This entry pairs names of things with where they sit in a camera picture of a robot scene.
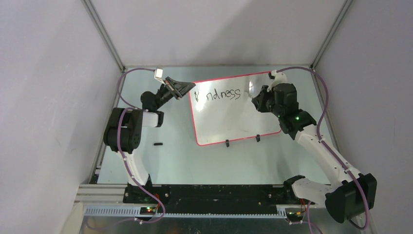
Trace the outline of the pink framed whiteboard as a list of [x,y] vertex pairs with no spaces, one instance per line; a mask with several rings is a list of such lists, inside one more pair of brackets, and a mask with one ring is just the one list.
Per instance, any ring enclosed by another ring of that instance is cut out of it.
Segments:
[[226,139],[263,136],[281,132],[278,119],[256,110],[246,93],[257,96],[270,85],[268,71],[195,82],[189,103],[196,143],[199,146],[225,143]]

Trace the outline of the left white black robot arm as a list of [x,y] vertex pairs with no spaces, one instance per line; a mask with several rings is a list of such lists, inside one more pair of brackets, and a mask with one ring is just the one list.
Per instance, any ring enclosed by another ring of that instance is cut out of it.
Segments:
[[142,129],[161,127],[165,114],[160,108],[173,98],[180,100],[195,86],[193,82],[176,81],[166,77],[156,93],[145,91],[141,95],[141,108],[116,107],[111,112],[103,142],[123,160],[129,177],[128,183],[138,186],[135,197],[142,203],[148,203],[154,197],[153,188],[146,185],[150,175],[138,152]]

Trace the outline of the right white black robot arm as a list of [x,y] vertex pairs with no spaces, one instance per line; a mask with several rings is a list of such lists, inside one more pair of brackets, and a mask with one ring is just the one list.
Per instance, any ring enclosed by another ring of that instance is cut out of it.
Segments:
[[316,120],[299,107],[293,84],[263,85],[252,103],[258,112],[278,118],[282,132],[313,156],[329,181],[321,184],[303,175],[294,176],[284,182],[286,202],[295,204],[305,199],[321,205],[338,223],[370,214],[375,204],[376,178],[361,173],[325,140]]

